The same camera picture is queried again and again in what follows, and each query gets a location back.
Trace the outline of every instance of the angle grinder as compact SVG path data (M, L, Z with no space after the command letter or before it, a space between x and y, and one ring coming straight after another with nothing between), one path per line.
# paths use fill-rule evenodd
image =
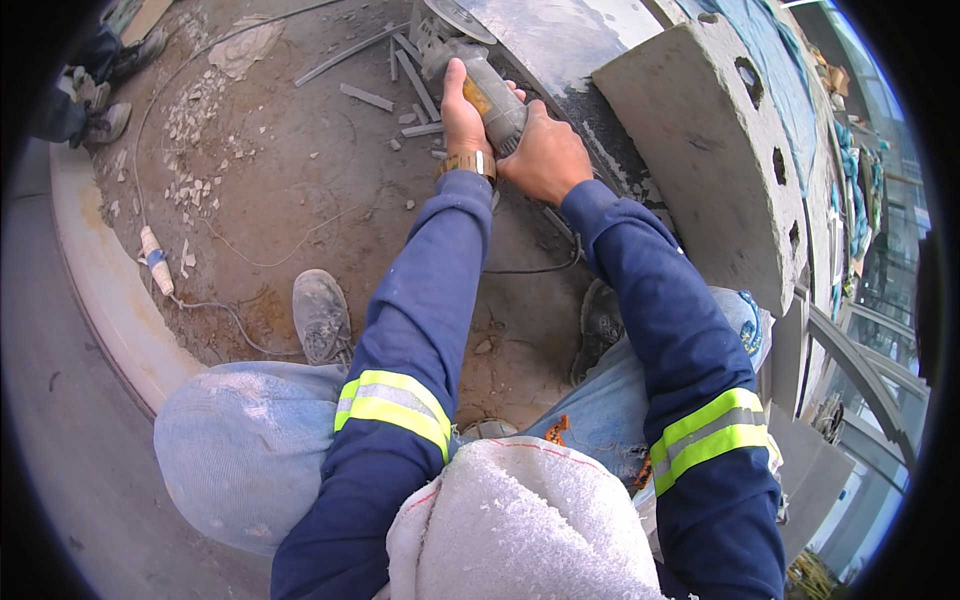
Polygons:
M423 78L437 87L450 59L462 60L467 67L464 98L480 113L497 156L511 155L526 127L527 107L487 62L488 46L496 45L496 37L453 0L419 0L414 17L412 25L420 20L416 43Z

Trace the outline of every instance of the hand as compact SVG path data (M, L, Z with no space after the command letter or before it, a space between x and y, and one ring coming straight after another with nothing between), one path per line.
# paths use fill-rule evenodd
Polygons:
M446 131L446 153L448 155L469 155L478 150L493 156L493 147L487 141L480 113L464 98L464 79L467 68L460 59L450 59L446 65L444 77L444 101L440 104L440 113ZM514 82L507 82L520 102L527 95L516 89Z
M496 162L496 172L528 196L560 206L577 183L593 179L590 157L569 123L551 119L540 100L527 106L520 145Z

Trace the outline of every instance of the wristwatch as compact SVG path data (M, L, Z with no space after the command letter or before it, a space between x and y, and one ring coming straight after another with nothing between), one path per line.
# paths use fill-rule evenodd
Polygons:
M493 156L482 150L468 155L451 155L444 158L437 165L437 172L434 174L433 181L438 180L447 171L453 171L454 169L467 169L482 175L487 178L492 187L496 187L496 161L493 160Z

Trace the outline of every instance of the dirt floor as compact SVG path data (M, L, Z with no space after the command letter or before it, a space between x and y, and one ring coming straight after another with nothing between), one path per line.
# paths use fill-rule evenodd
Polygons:
M140 250L141 228L133 212L132 145L156 87L240 18L279 14L303 4L181 0L163 16L160 24L171 34L163 55L114 90L110 99L133 104L130 126L95 156L104 218L131 258ZM379 33L389 21L406 21L410 10L411 4L402 0L347 0L301 14L286 19L272 51L239 81L201 56L164 90L148 116L137 165L149 224L170 254L180 298L229 303L258 344L272 350L299 349L290 311L293 281L303 270L323 268L343 287L354 340L359 337L370 294L432 195L436 159L430 151L440 149L442 140L400 136L406 126L398 124L398 116L411 112L419 99L402 74L400 81L390 81L386 40L301 88L295 88L293 80ZM394 100L394 112L349 98L340 92L340 83ZM194 90L201 92L201 100L188 99ZM173 129L186 132L185 139L171 139L171 117ZM196 144L190 140L195 132ZM391 150L392 138L403 144L400 151ZM121 161L124 152L128 157ZM210 184L208 195L198 194L200 206L189 198L176 203L173 196L164 197L171 184L174 196L194 185L191 178ZM222 179L216 183L215 178ZM509 185L502 185L501 194L487 267L526 269L565 262L570 244L540 208ZM416 202L412 210L406 208L410 200ZM114 201L119 202L116 216L108 209ZM252 264L277 263L308 230L345 210L311 233L281 264ZM195 268L185 270L189 278L180 274L184 240L189 241L187 253L197 259ZM159 293L145 267L141 274L168 326L204 364L272 359L244 342L226 311L180 311ZM466 425L500 417L524 427L569 391L569 367L580 343L580 304L590 280L584 265L551 274L482 277L456 421ZM477 354L485 340L492 349Z

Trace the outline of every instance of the left hand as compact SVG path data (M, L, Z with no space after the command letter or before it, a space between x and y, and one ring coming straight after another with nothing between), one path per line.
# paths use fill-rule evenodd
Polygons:
M446 153L449 156L469 155L480 150L493 156L493 147L487 141L480 113L464 98L466 78L467 68L463 61L450 59L444 77L444 101L440 105L446 131ZM526 92L516 89L514 82L508 81L506 84L514 91L520 102L526 99Z

